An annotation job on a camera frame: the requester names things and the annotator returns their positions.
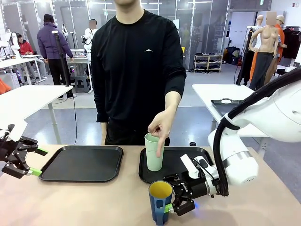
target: beige hat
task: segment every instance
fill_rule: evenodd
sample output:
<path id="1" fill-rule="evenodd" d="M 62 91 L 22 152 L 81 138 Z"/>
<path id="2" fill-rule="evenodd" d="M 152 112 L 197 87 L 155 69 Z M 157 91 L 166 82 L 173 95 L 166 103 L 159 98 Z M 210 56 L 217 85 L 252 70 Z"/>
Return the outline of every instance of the beige hat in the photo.
<path id="1" fill-rule="evenodd" d="M 277 20 L 280 20 L 284 24 L 285 18 L 283 15 L 278 15 Z"/>

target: mug handle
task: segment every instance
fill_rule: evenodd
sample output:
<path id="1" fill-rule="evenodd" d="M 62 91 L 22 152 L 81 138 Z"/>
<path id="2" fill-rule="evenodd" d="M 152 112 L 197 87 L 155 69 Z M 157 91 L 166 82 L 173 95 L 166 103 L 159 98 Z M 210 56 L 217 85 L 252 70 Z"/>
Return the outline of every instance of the mug handle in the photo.
<path id="1" fill-rule="evenodd" d="M 155 201 L 155 212 L 156 212 L 156 216 L 157 216 L 157 220 L 156 220 L 156 225 L 164 225 L 163 222 L 163 216 L 164 216 L 164 212 L 165 212 L 165 199 L 156 199 L 154 198 Z M 157 207 L 157 201 L 163 201 L 163 207 L 162 208 L 158 208 Z"/>

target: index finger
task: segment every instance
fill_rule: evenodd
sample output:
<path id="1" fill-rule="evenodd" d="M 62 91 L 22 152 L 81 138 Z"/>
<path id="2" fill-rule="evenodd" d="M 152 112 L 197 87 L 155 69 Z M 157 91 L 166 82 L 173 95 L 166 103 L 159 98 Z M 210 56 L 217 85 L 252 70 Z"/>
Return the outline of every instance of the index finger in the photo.
<path id="1" fill-rule="evenodd" d="M 160 158 L 160 156 L 161 156 L 161 150 L 162 150 L 162 147 L 164 146 L 164 143 L 165 143 L 165 138 L 160 137 L 160 139 L 158 141 L 157 158 Z"/>

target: black long-sleeve shirt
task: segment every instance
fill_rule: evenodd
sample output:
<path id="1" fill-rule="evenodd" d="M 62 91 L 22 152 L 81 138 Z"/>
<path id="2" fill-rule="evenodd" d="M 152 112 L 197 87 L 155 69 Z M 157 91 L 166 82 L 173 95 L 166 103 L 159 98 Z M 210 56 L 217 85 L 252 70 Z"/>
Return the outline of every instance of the black long-sleeve shirt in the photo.
<path id="1" fill-rule="evenodd" d="M 134 24 L 114 17 L 95 33 L 91 54 L 97 122 L 145 127 L 165 109 L 166 93 L 183 94 L 183 51 L 169 19 L 148 11 Z"/>

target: light green tumbler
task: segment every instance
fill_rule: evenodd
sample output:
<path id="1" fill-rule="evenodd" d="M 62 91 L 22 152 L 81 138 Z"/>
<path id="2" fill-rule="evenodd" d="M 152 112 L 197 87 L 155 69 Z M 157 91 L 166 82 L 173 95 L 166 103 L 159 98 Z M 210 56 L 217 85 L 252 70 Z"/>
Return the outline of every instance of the light green tumbler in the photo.
<path id="1" fill-rule="evenodd" d="M 159 171 L 162 168 L 164 146 L 161 149 L 160 158 L 157 157 L 158 137 L 152 136 L 150 133 L 145 135 L 146 161 L 147 168 L 150 171 Z"/>

